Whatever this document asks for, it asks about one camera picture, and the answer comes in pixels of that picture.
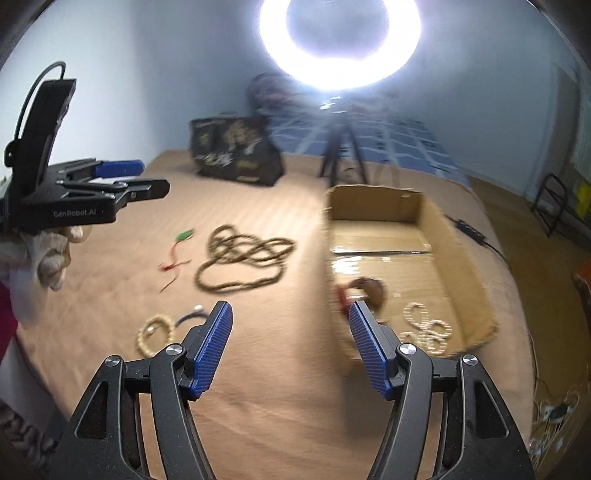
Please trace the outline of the left hand in white glove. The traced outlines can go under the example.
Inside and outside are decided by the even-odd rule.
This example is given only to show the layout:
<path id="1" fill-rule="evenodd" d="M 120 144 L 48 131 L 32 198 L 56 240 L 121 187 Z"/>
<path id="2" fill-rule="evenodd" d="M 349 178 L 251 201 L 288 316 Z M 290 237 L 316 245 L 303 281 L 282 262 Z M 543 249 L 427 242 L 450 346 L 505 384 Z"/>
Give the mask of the left hand in white glove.
<path id="1" fill-rule="evenodd" d="M 10 310 L 25 328 L 39 323 L 49 291 L 59 291 L 71 263 L 70 246 L 87 240 L 91 226 L 63 227 L 32 235 L 1 234 L 1 285 Z"/>

